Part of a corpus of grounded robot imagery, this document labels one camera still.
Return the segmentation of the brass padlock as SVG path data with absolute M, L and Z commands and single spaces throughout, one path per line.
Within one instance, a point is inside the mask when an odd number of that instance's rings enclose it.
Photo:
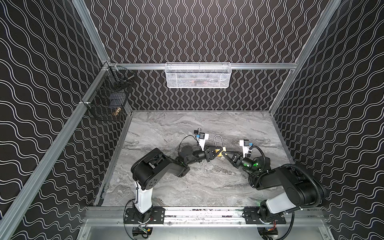
M 214 143 L 215 143 L 215 146 L 225 147 L 224 139 L 221 135 L 214 136 Z

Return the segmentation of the small black padlock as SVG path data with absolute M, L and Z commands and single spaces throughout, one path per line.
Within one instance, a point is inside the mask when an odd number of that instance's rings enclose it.
M 196 130 L 194 130 L 194 134 L 200 135 L 201 130 L 202 130 L 201 128 L 197 128 Z

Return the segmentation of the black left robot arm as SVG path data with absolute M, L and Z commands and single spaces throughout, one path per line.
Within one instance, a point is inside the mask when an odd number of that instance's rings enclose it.
M 173 159 L 160 149 L 153 149 L 131 167 L 133 180 L 137 185 L 135 208 L 140 214 L 144 214 L 153 207 L 153 188 L 165 174 L 182 178 L 190 171 L 191 164 L 209 162 L 222 151 L 222 147 L 215 146 L 207 146 L 203 150 L 194 150 L 192 146 L 184 146 L 178 156 Z

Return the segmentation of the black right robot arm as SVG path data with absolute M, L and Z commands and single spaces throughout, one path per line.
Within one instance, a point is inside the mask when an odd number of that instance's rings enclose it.
M 223 156 L 235 168 L 248 174 L 251 188 L 258 191 L 283 188 L 281 194 L 260 203 L 264 216 L 317 207 L 326 196 L 323 185 L 299 165 L 284 164 L 271 169 L 270 159 L 265 154 L 252 160 L 240 152 L 223 152 Z

